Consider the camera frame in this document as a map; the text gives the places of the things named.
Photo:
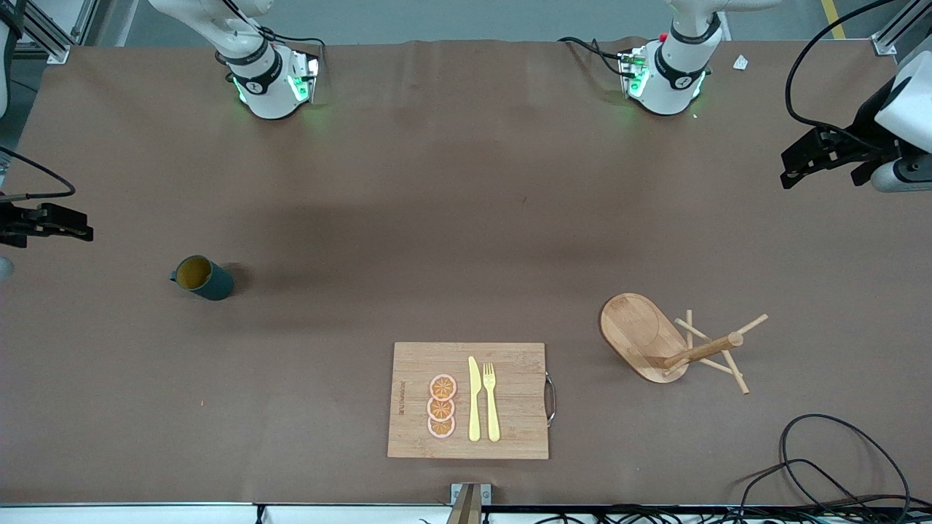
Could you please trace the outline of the metal bracket with wooden bar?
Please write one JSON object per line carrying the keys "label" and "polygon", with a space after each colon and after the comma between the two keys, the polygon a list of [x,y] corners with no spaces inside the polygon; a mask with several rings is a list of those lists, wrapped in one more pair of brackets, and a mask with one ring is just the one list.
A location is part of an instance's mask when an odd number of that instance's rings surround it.
{"label": "metal bracket with wooden bar", "polygon": [[454,483],[446,524],[491,524],[486,505],[492,503],[492,484]]}

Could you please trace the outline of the aluminium frame profile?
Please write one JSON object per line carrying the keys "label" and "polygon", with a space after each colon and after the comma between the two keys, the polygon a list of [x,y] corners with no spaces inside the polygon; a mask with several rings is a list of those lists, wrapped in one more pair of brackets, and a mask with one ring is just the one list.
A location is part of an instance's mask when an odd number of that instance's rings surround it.
{"label": "aluminium frame profile", "polygon": [[881,30],[872,34],[871,43],[875,55],[896,55],[896,43],[928,16],[932,16],[932,0],[907,0],[904,7]]}
{"label": "aluminium frame profile", "polygon": [[71,47],[90,42],[102,0],[25,0],[15,57],[64,64]]}

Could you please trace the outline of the yellow plastic fork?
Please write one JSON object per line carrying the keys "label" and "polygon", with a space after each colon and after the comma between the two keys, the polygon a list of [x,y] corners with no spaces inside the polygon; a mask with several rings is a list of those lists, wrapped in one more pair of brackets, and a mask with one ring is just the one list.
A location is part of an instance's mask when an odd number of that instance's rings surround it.
{"label": "yellow plastic fork", "polygon": [[483,363],[482,381],[486,392],[487,437],[490,441],[497,443],[502,437],[502,430],[500,430],[498,407],[495,398],[497,377],[493,362]]}

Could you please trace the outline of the bamboo cutting board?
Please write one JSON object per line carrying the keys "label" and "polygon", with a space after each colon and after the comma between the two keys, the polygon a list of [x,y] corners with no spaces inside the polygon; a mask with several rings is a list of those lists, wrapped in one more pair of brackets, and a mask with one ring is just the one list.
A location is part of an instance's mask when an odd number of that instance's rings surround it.
{"label": "bamboo cutting board", "polygon": [[[481,438],[468,437],[470,376],[468,357],[478,369],[493,362],[497,385],[500,441],[487,437],[486,392],[478,396]],[[429,383],[438,374],[457,381],[456,430],[447,438],[427,429]],[[546,460],[549,423],[545,401],[545,345],[505,342],[397,342],[392,363],[392,404],[387,455],[397,459]]]}

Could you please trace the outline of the yellow plastic knife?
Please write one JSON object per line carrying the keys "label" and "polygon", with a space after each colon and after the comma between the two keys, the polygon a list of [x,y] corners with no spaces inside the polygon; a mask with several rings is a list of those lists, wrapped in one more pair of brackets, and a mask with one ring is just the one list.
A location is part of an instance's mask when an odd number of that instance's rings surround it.
{"label": "yellow plastic knife", "polygon": [[478,369],[478,362],[473,356],[468,357],[469,376],[470,376],[470,410],[468,437],[471,442],[477,442],[481,438],[481,422],[479,416],[478,396],[483,388],[481,372]]}

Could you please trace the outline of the brown table cover sheet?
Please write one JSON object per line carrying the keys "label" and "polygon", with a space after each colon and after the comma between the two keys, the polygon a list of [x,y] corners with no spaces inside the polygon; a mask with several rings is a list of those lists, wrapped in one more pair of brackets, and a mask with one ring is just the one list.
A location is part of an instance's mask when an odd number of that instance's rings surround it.
{"label": "brown table cover sheet", "polygon": [[[91,243],[3,249],[0,504],[735,503],[796,416],[868,432],[932,501],[932,194],[786,191],[799,41],[716,51],[649,115],[552,42],[330,46],[279,122],[208,49],[77,49],[19,152],[76,185]],[[732,68],[737,56],[745,71]],[[232,295],[169,280],[191,255]],[[735,379],[636,375],[599,313],[646,296],[712,338],[759,315]],[[545,345],[547,460],[387,455],[397,342]]]}

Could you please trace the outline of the teal cup with yellow inside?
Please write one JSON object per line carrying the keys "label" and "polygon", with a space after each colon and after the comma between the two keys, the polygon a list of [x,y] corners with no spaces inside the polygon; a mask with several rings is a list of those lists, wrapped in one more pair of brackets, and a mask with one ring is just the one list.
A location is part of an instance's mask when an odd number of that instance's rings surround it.
{"label": "teal cup with yellow inside", "polygon": [[170,272],[169,280],[206,301],[223,301],[232,295],[235,287],[233,276],[203,255],[184,258]]}

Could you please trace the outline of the wooden mug rack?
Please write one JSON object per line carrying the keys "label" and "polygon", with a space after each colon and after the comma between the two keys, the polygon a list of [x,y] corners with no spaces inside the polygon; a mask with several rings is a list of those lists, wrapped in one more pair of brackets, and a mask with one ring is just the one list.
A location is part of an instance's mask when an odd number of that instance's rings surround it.
{"label": "wooden mug rack", "polygon": [[646,296],[612,296],[599,313],[600,332],[609,347],[652,384],[672,384],[683,378],[690,365],[709,366],[733,378],[743,395],[750,394],[732,352],[743,345],[745,335],[768,319],[759,315],[748,324],[712,338],[686,317],[670,319]]}

